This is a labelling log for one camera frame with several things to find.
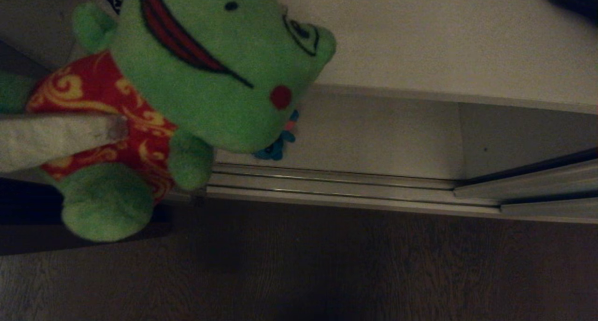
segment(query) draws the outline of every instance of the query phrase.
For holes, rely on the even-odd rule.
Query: plush arm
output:
[[[214,163],[214,149],[209,144],[179,129],[170,149],[168,169],[178,186],[192,190],[207,183]]]
[[[0,71],[0,114],[24,113],[35,85],[35,79]]]
[[[92,2],[78,6],[73,12],[75,37],[90,53],[106,49],[115,29],[116,21]]]

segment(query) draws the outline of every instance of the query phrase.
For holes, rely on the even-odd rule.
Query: red shirt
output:
[[[93,164],[122,163],[152,187],[156,202],[173,187],[167,161],[177,126],[135,91],[109,51],[70,63],[43,79],[32,93],[27,112],[99,112],[122,114],[128,119],[126,140],[43,165],[52,178],[60,180]]]

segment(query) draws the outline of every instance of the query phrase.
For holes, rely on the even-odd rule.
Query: plush toy face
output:
[[[276,140],[335,39],[290,20],[276,0],[125,0],[110,49],[181,129],[253,152]]]

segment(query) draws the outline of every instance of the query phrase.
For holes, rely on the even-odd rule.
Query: green plush toy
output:
[[[331,32],[290,20],[276,0],[125,0],[118,24],[86,4],[74,29],[94,55],[35,87],[2,76],[0,113],[126,116],[126,140],[42,166],[67,227],[97,242],[142,229],[174,184],[205,185],[214,147],[274,142],[335,53]]]

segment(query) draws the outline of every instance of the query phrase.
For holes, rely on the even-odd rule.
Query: wooden floor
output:
[[[0,257],[0,320],[598,320],[598,226],[222,200],[175,225]]]

